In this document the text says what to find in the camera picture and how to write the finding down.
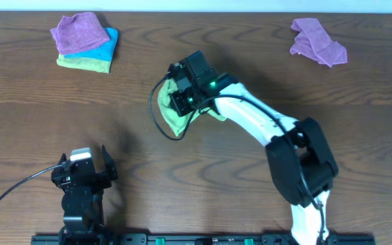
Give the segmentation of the light green cloth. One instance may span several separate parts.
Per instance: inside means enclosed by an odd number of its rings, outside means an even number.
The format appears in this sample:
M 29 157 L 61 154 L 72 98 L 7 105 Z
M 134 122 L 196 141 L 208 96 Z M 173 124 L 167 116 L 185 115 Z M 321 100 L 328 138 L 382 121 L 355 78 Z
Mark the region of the light green cloth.
M 154 112 L 152 110 L 152 98 L 153 95 L 155 94 L 156 89 L 160 85 L 161 88 L 157 96 L 157 105 L 159 107 L 161 116 L 163 117 L 164 121 L 168 124 L 169 128 L 174 133 L 175 135 L 174 137 L 164 132 L 164 130 L 157 122 Z M 181 140 L 185 136 L 186 131 L 189 129 L 189 125 L 199 115 L 209 114 L 210 116 L 214 117 L 219 121 L 226 121 L 227 119 L 226 117 L 221 116 L 219 113 L 215 112 L 213 109 L 210 108 L 198 109 L 194 114 L 193 111 L 191 110 L 188 114 L 184 116 L 179 116 L 177 111 L 175 111 L 170 105 L 170 103 L 172 102 L 172 100 L 170 99 L 170 95 L 173 92 L 176 92 L 177 90 L 178 87 L 174 79 L 167 79 L 166 77 L 163 77 L 154 85 L 148 99 L 148 108 L 152 116 L 152 121 L 156 125 L 157 129 L 169 140 L 173 140 L 173 141 Z

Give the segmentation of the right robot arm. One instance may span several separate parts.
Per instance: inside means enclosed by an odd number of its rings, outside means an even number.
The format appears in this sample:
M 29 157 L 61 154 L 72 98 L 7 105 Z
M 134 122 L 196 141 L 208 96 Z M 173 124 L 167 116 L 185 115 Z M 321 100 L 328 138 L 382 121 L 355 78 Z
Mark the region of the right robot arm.
M 236 78 L 205 61 L 172 63 L 167 77 L 178 85 L 171 107 L 180 116 L 209 108 L 253 136 L 267 155 L 272 181 L 290 203 L 291 235 L 298 244 L 325 244 L 326 203 L 338 167 L 320 125 L 297 120 L 257 99 Z

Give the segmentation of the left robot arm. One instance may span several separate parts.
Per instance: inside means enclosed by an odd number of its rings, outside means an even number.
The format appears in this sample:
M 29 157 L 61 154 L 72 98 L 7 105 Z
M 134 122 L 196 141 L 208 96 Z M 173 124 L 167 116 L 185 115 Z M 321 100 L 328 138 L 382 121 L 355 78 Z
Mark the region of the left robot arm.
M 118 173 L 104 146 L 101 153 L 105 165 L 102 172 L 95 170 L 90 148 L 73 150 L 69 157 L 63 154 L 52 171 L 51 181 L 64 192 L 64 227 L 59 231 L 59 244 L 109 244 L 114 239 L 104 225 L 103 193 L 118 179 Z

